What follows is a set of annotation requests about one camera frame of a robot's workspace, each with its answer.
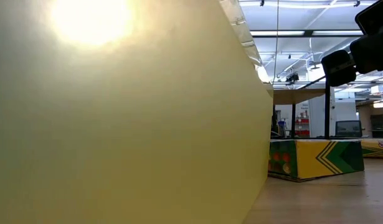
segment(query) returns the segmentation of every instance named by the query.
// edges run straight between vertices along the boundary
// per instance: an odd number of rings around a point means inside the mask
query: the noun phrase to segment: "ceiling light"
[[[361,30],[320,30],[313,31],[313,35],[363,35]]]
[[[252,36],[269,36],[269,35],[303,35],[305,32],[302,30],[296,31],[251,31]]]
[[[381,102],[383,102],[383,99],[374,101],[374,103],[381,103]]]
[[[355,3],[332,4],[332,5],[306,5],[306,4],[277,4],[266,2],[265,6],[282,7],[287,9],[329,9],[337,7],[353,7]],[[370,6],[372,3],[360,3],[361,6]],[[260,1],[240,1],[240,6],[260,6]]]
[[[373,107],[374,108],[383,108],[383,103],[374,103]]]
[[[367,89],[366,88],[345,88],[345,89],[337,88],[337,89],[335,89],[335,91],[341,92],[341,93],[358,93],[358,92],[365,91],[365,90],[367,90]]]

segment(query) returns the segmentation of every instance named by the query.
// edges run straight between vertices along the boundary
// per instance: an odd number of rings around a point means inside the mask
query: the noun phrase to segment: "yellow panel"
[[[298,177],[301,179],[334,175],[316,157],[328,145],[329,141],[297,141],[296,154],[298,161]]]
[[[383,157],[383,139],[362,139],[364,157]]]
[[[272,99],[218,1],[128,0],[93,46],[42,2],[0,1],[0,224],[241,223]]]

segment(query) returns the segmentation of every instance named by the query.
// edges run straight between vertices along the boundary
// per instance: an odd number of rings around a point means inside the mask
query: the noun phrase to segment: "black pole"
[[[324,138],[329,139],[329,116],[330,116],[330,107],[331,107],[331,87],[329,85],[328,79],[326,79],[326,93],[325,97],[325,109],[324,109]]]
[[[277,114],[276,114],[276,105],[273,105],[273,113],[272,113],[272,131],[274,132],[278,132],[278,130],[276,130],[277,126]]]
[[[292,119],[291,119],[291,138],[295,138],[295,113],[296,113],[296,105],[292,104]]]
[[[308,87],[308,86],[311,86],[311,85],[315,84],[316,82],[319,82],[320,80],[324,79],[325,77],[326,77],[326,76],[323,76],[323,77],[321,77],[321,78],[318,78],[318,79],[316,79],[315,81],[312,81],[312,82],[309,83],[309,84],[306,84],[306,85],[304,85],[304,86],[301,86],[301,87],[298,88],[298,89],[301,90],[301,89],[304,89],[304,88],[306,88],[306,87]]]

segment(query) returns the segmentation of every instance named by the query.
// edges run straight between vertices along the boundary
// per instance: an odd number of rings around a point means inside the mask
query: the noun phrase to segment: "computer monitor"
[[[335,126],[335,135],[337,137],[361,138],[361,122],[355,121],[337,121]]]

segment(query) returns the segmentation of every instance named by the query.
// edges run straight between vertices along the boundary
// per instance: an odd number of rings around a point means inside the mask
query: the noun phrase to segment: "wooden floor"
[[[245,224],[383,223],[383,159],[365,167],[304,183],[268,178]]]

